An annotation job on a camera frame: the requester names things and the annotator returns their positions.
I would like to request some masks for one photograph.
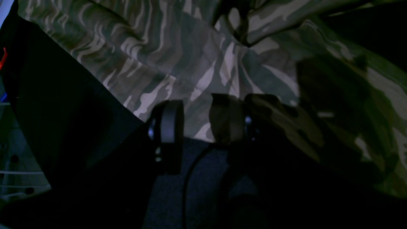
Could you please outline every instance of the black cable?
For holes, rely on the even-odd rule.
[[[186,229],[186,191],[187,191],[187,188],[188,188],[189,178],[191,177],[192,172],[195,169],[195,167],[197,166],[197,164],[199,163],[199,161],[202,158],[204,158],[204,156],[206,156],[212,149],[213,149],[212,144],[210,144],[206,149],[204,149],[198,155],[198,157],[194,160],[192,165],[189,167],[188,173],[186,174],[184,187],[182,189],[182,228],[183,229]]]

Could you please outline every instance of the red tag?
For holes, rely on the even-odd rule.
[[[9,55],[6,51],[6,47],[4,47],[3,50],[4,50],[4,55],[0,62],[0,70],[3,68],[4,63],[6,62],[7,56]]]

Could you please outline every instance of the camouflage jacket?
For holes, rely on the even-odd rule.
[[[181,99],[186,137],[211,142],[212,93],[275,95],[251,102],[305,154],[407,197],[407,75],[317,17],[357,2],[21,0],[19,15],[143,121]]]

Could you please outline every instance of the camouflage fabric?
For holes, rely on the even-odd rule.
[[[358,2],[392,1],[21,0],[19,15],[144,121],[181,99],[185,135],[211,142],[212,93],[275,95],[249,102],[307,155],[405,198],[407,75],[315,16]]]

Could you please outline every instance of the black fabric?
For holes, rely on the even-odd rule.
[[[326,17],[337,34],[371,50],[407,72],[407,2],[384,4]]]
[[[12,109],[52,187],[112,152],[142,124],[37,25],[15,1],[0,31],[1,71]]]
[[[157,177],[154,158],[144,125],[64,187],[8,204],[0,222],[14,229],[140,228]]]

